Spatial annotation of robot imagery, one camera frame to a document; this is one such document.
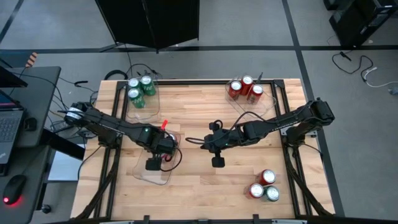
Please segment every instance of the coca-cola can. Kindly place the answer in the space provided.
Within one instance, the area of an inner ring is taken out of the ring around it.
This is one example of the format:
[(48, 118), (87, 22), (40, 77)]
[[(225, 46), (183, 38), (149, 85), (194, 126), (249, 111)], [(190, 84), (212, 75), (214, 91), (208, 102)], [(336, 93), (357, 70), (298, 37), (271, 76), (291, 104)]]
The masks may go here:
[(243, 193), (247, 198), (261, 198), (264, 188), (261, 184), (254, 183), (245, 187)]
[(242, 91), (241, 91), (241, 95), (246, 96), (251, 87), (253, 86), (253, 78), (250, 75), (245, 75), (243, 76), (242, 80)]
[(242, 90), (242, 84), (239, 81), (233, 81), (228, 90), (228, 95), (233, 99), (237, 100), (239, 97), (239, 94), (241, 93)]
[(276, 175), (274, 171), (266, 169), (261, 171), (256, 177), (256, 183), (261, 185), (269, 185), (275, 183)]
[(263, 90), (261, 85), (253, 85), (248, 94), (248, 103), (256, 104), (260, 100), (262, 92)]

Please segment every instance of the gray floor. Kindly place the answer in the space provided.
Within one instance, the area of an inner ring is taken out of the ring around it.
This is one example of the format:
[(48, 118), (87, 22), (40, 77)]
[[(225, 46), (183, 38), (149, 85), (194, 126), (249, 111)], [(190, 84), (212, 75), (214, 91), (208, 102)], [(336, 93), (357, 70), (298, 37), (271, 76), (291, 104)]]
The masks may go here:
[[(6, 23), (16, 0), (0, 2), (0, 28)], [(300, 45), (339, 45), (322, 0), (288, 0)], [(180, 45), (292, 45), (292, 38), (280, 0), (202, 0), (200, 40)], [(389, 19), (366, 45), (398, 44), (398, 18)], [(113, 40), (94, 0), (25, 0), (0, 49), (100, 48)], [(394, 159), (398, 152), (396, 118), (398, 96), (387, 87), (370, 88), (359, 73), (347, 75), (331, 62), (338, 52), (304, 51), (313, 92), (329, 102), (336, 121), (325, 128), (326, 140), (348, 217), (398, 219), (398, 184)], [(336, 61), (347, 70), (358, 66), (367, 55), (379, 69), (369, 81), (398, 81), (398, 50), (352, 52)], [(146, 63), (165, 78), (231, 78), (244, 73), (264, 78), (301, 78), (294, 51), (229, 50), (130, 53), (133, 63)], [(97, 89), (114, 69), (127, 70), (126, 53), (39, 54), (35, 66), (62, 67), (61, 77), (89, 80)], [(89, 92), (58, 81), (67, 105), (87, 100)], [(51, 215), (36, 213), (34, 223), (66, 220), (75, 184), (49, 186), (45, 202), (57, 209)]]

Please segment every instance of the laptop screen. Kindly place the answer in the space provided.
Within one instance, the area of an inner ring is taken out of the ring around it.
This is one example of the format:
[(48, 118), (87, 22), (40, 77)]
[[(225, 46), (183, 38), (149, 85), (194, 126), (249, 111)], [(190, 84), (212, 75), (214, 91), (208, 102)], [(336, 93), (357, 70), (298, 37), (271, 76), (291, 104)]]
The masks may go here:
[(5, 93), (0, 91), (0, 109), (17, 108), (16, 105)]

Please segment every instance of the clear plastic container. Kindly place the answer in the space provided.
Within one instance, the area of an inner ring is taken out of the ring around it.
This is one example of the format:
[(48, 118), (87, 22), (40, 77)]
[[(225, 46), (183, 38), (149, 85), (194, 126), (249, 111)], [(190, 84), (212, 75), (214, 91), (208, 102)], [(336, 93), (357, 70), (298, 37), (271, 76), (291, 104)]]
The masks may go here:
[(156, 94), (154, 96), (144, 95), (144, 101), (146, 103), (144, 108), (136, 108), (133, 103), (129, 100), (129, 105), (126, 113), (126, 121), (131, 123), (151, 123), (156, 122), (160, 119), (160, 96), (159, 96), (159, 86), (158, 86), (158, 76), (154, 74), (149, 74), (154, 82)]
[[(167, 132), (169, 134), (174, 135), (178, 147), (180, 145), (181, 135), (173, 131), (167, 131)], [(137, 165), (132, 170), (132, 175), (137, 179), (148, 181), (153, 184), (165, 185), (169, 181), (170, 175), (173, 171), (170, 169), (172, 169), (179, 163), (181, 159), (181, 153), (178, 150), (176, 150), (174, 155), (171, 157), (171, 161), (168, 162), (166, 161), (167, 157), (164, 156), (164, 158), (162, 159), (161, 168), (162, 170), (170, 170), (168, 172), (164, 172), (161, 170), (158, 171), (146, 170), (145, 166), (149, 158), (152, 158), (152, 153), (147, 152), (145, 149), (143, 149), (139, 157), (139, 160), (137, 162)]]
[[(271, 90), (271, 89), (268, 90), (268, 88), (267, 88), (269, 86), (269, 84), (262, 85), (263, 93), (262, 93), (259, 101), (256, 104), (252, 104), (248, 101), (247, 95), (246, 96), (239, 95), (237, 98), (232, 98), (230, 96), (229, 87), (233, 81), (240, 82), (241, 79), (239, 77), (235, 77), (225, 85), (225, 99), (231, 104), (231, 106), (233, 108), (235, 108), (235, 110), (239, 114), (243, 114), (247, 111), (252, 111), (253, 113), (256, 113), (262, 117), (275, 106), (276, 99), (267, 94), (267, 92)], [(248, 114), (248, 115), (244, 116), (243, 118), (247, 121), (258, 119), (253, 114)]]

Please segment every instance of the wooden table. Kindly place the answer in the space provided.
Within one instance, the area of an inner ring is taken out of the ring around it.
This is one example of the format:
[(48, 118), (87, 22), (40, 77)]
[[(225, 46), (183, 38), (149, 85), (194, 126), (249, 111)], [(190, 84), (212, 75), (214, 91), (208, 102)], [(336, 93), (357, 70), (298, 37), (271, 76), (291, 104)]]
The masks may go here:
[[(304, 105), (300, 80), (284, 81), (290, 109)], [(102, 81), (96, 107), (111, 114), (115, 91), (116, 81)], [(235, 122), (239, 113), (225, 100), (224, 85), (161, 85), (159, 92), (161, 120), (152, 124), (158, 125), (167, 119), (167, 129), (181, 134), (183, 160), (172, 172), (167, 185), (135, 179), (132, 170), (142, 149), (123, 138), (112, 220), (142, 220), (144, 215), (150, 215), (151, 220), (251, 219), (253, 214), (259, 214), (260, 218), (294, 218), (279, 132), (270, 133), (258, 144), (223, 151), (221, 155), (226, 166), (213, 168), (213, 154), (184, 138), (203, 138), (210, 134), (208, 123), (216, 119), (221, 119), (228, 128)], [(271, 96), (271, 88), (266, 88), (265, 92)], [(274, 116), (272, 109), (263, 118)], [(306, 143), (317, 147), (316, 139), (307, 138)], [(85, 157), (97, 147), (97, 140), (90, 140)], [(307, 146), (302, 146), (300, 153), (308, 188), (329, 212), (334, 213), (319, 153)], [(82, 167), (71, 217), (77, 216), (97, 191), (103, 156), (104, 151), (100, 149)], [(255, 175), (264, 169), (276, 173), (274, 185), (280, 190), (277, 202), (249, 200), (243, 195), (243, 188), (253, 183)], [(297, 186), (296, 189), (300, 211), (304, 214), (302, 194)], [(102, 215), (107, 198), (106, 192)]]

